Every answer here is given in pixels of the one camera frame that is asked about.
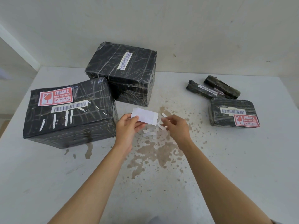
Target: barcode label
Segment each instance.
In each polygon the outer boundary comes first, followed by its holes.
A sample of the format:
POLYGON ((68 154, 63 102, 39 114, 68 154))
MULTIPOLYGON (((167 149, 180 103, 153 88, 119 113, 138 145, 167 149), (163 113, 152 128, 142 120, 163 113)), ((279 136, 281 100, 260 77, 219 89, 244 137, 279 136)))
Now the barcode label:
POLYGON ((220 108, 220 113, 223 114, 239 114, 239 115, 246 115, 245 109, 230 109, 230 108, 225 108, 221 107, 220 108))
POLYGON ((209 88, 204 87, 204 86, 202 86, 202 85, 198 85, 198 87, 200 87, 200 88, 202 88, 202 89, 204 89, 204 90, 207 90, 207 91, 209 91, 210 93, 215 94, 216 96, 217 96, 217 94, 218 94, 216 91, 214 91, 214 90, 210 90, 209 88))
POLYGON ((67 111, 69 109, 74 109, 74 108, 80 108, 80 107, 86 107, 88 106, 88 100, 86 101, 78 101, 75 103, 71 103, 68 105, 58 105, 58 106, 54 106, 51 109, 51 113, 55 113, 55 112, 63 112, 63 111, 67 111))
POLYGON ((125 70, 125 68, 126 68, 128 62, 129 62, 129 60, 131 59, 132 55, 133 55, 132 53, 126 52, 125 55, 123 56, 121 62, 119 63, 117 69, 119 69, 119 70, 125 70))

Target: white table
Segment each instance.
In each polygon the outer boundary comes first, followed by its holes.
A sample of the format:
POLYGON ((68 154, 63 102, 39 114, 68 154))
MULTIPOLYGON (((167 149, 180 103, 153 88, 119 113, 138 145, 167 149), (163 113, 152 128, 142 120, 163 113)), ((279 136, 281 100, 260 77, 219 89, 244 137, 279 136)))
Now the white table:
MULTIPOLYGON (((299 111, 286 88, 277 77, 216 75, 241 91, 239 99, 253 102, 261 127, 212 127, 207 116, 209 101, 185 89, 188 80, 202 83, 206 76, 157 72, 147 109, 159 112, 160 107, 165 107, 189 118, 191 127, 197 128, 191 132, 193 140, 222 173, 270 218, 285 224, 298 223, 299 111)), ((85 80, 88 77, 82 68, 42 67, 30 90, 85 80)), ((66 149, 23 139, 29 97, 28 91, 0 140, 0 222, 5 224, 48 222, 93 172, 115 140, 93 142, 92 156, 86 159, 86 145, 69 148, 66 154, 66 149)), ((119 117, 136 107, 116 104, 119 117)), ((166 162, 165 169, 158 160, 137 160, 141 163, 139 170, 145 171, 132 179, 136 167, 127 166, 134 155, 141 155, 136 150, 147 146, 146 140, 142 134, 136 135, 134 151, 119 172, 101 223, 140 224, 156 215, 175 218, 177 223, 213 223, 184 156, 177 160, 180 156, 173 151, 171 155, 162 151, 161 160, 176 160, 166 162)), ((165 142, 173 140, 160 130, 154 147, 158 149, 165 142)))

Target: package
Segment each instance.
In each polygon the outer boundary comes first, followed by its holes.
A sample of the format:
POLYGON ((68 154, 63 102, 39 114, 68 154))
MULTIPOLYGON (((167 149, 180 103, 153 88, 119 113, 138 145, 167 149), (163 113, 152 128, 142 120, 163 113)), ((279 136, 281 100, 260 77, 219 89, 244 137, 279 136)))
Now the package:
POLYGON ((215 90, 207 88, 206 86, 202 86, 192 80, 189 80, 189 84, 186 87, 186 89, 193 93, 197 93, 197 94, 199 94, 205 98, 208 98, 208 99, 224 98, 224 96, 221 93, 218 93, 215 90))
POLYGON ((23 138, 67 148, 116 135, 118 120, 105 77, 31 91, 23 138))
POLYGON ((252 102, 244 100, 212 98, 209 119, 212 126, 260 127, 252 102))
POLYGON ((204 83, 212 87, 217 92, 222 92, 226 98, 237 99, 241 94, 240 91, 226 85, 224 82, 211 75, 205 79, 204 83))
POLYGON ((90 79, 105 76, 116 101, 147 107, 155 82, 157 51, 102 43, 87 68, 90 79))

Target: red fragile label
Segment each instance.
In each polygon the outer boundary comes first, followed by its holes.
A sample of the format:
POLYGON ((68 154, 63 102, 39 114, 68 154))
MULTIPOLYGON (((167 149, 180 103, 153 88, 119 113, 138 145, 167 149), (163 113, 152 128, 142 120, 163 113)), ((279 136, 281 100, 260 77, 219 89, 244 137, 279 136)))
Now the red fragile label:
POLYGON ((249 115, 234 115, 236 126, 241 127, 260 127, 259 121, 256 116, 249 115))
POLYGON ((72 87, 41 92, 38 106, 60 105, 73 102, 72 87))

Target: forearm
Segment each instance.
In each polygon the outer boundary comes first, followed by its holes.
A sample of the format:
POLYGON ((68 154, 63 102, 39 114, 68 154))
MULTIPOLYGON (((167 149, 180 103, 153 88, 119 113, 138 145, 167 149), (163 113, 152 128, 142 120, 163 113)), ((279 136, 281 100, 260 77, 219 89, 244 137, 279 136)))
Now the forearm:
POLYGON ((113 147, 99 166, 49 222, 95 223, 104 212, 114 182, 125 158, 121 149, 113 147))
POLYGON ((229 181, 191 140, 178 146, 189 162, 216 224, 272 223, 267 215, 229 181))

